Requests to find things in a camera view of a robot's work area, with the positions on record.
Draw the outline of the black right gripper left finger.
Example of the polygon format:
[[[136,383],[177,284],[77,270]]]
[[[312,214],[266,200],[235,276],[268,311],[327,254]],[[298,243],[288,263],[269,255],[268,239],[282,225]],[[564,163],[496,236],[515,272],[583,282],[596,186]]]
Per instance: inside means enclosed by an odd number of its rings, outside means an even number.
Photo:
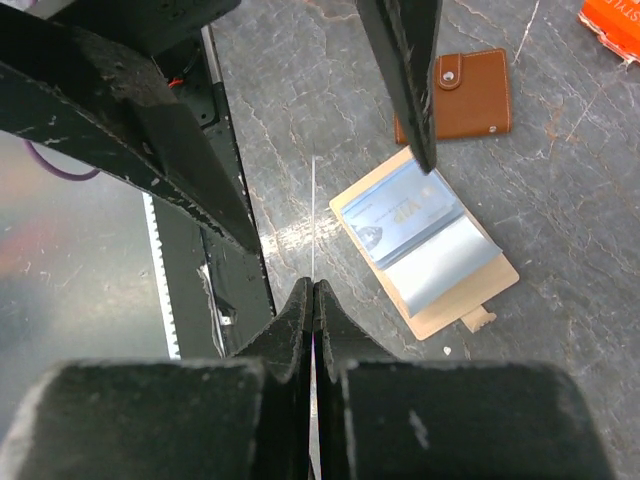
[[[304,479],[311,280],[224,359],[68,362],[19,406],[5,479]]]

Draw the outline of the beige card holder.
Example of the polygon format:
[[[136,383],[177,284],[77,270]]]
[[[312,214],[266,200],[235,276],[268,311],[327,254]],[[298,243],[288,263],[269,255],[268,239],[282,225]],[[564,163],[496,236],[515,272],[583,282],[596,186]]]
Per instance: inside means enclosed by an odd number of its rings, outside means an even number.
[[[520,279],[446,180],[424,174],[410,148],[330,208],[418,340],[456,320],[477,331],[496,317],[485,302]]]

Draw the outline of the silver white credit card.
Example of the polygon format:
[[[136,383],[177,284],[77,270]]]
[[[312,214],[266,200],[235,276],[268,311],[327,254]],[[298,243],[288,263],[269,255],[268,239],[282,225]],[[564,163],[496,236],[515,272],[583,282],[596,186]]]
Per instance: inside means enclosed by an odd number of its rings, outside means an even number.
[[[311,156],[311,279],[315,281],[315,246],[316,246],[316,165],[318,156]],[[311,473],[314,479],[319,479],[321,474],[319,467],[319,434],[318,434],[318,408],[316,388],[315,350],[311,349],[311,403],[310,403],[310,461]]]

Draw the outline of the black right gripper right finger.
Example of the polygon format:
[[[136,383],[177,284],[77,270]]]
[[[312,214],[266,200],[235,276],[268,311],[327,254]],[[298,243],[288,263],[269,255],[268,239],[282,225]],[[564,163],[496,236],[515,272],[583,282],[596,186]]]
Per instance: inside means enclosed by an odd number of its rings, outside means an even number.
[[[314,287],[326,479],[611,479],[588,405],[540,362],[408,361]]]

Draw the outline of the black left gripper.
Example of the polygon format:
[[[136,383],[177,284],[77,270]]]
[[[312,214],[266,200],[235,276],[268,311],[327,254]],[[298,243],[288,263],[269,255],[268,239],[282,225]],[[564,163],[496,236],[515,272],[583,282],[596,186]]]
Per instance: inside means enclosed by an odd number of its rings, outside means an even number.
[[[201,219],[188,160],[210,153],[157,54],[239,0],[40,1],[1,8],[1,128]]]

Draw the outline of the brown leather card wallet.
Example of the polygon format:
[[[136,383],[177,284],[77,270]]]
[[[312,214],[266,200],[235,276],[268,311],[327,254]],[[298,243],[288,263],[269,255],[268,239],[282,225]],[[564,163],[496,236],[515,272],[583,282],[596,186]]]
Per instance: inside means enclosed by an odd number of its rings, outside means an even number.
[[[496,48],[411,60],[411,78],[423,88],[430,80],[435,134],[439,140],[508,133],[512,98],[506,50]]]

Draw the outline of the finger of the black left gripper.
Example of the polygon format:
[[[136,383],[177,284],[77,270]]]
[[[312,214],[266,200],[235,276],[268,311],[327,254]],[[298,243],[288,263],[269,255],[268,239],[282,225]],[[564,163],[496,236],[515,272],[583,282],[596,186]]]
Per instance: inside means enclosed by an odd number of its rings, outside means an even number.
[[[415,160],[436,168],[433,72],[440,0],[359,0],[356,8]]]

